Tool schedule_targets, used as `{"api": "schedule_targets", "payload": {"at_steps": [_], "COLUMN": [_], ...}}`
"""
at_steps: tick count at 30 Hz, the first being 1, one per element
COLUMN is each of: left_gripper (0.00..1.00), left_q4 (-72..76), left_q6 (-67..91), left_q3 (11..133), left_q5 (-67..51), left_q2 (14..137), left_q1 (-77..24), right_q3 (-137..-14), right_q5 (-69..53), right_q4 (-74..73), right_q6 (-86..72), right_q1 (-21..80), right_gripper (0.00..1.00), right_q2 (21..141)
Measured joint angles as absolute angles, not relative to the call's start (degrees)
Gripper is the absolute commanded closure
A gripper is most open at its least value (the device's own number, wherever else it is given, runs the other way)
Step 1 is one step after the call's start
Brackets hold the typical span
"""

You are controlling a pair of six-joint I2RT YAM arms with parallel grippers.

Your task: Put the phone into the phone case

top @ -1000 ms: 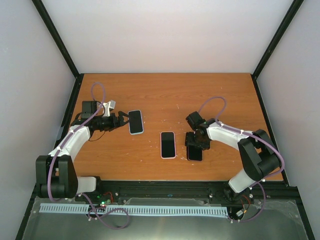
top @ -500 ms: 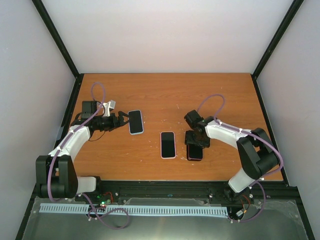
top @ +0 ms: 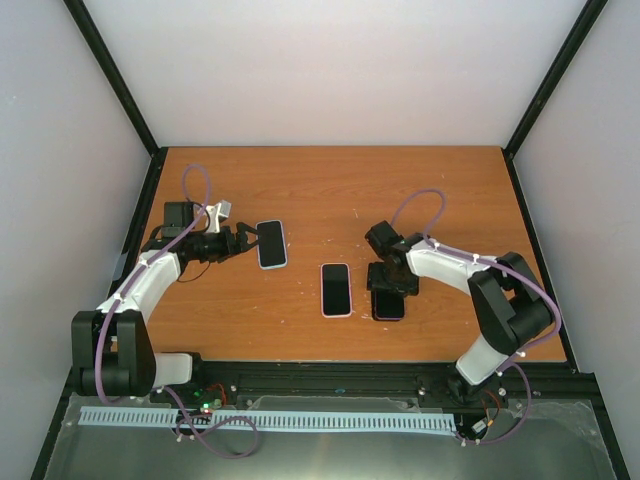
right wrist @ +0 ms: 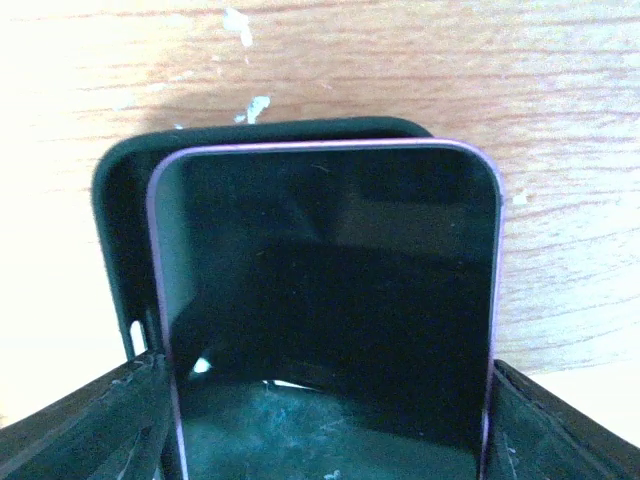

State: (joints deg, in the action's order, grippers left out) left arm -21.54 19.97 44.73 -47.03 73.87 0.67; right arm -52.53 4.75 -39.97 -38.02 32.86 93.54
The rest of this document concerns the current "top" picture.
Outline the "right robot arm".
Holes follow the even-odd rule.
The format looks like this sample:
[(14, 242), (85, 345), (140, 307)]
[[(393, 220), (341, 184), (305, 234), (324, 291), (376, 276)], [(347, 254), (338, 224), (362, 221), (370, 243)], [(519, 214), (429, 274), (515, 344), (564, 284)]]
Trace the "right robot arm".
[(561, 327), (559, 307), (515, 252), (500, 257), (473, 254), (425, 234), (403, 237), (387, 221), (371, 227), (365, 240), (379, 258), (367, 271), (373, 311), (380, 311), (384, 296), (418, 295), (422, 278), (470, 297), (480, 334), (446, 380), (451, 399), (459, 405), (473, 402), (493, 375)]

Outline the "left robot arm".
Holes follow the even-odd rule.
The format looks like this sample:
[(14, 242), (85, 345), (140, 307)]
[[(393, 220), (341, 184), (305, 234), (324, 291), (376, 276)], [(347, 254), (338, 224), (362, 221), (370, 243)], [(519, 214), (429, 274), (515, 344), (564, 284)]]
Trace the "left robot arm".
[(96, 309), (81, 311), (72, 320), (71, 378), (77, 394), (111, 402), (172, 386), (186, 402), (206, 395), (208, 378), (194, 368), (199, 356), (155, 352), (147, 324), (190, 263), (221, 263), (258, 244), (254, 227), (226, 225), (230, 211), (225, 200), (213, 206), (165, 204), (163, 223), (152, 231), (123, 283)]

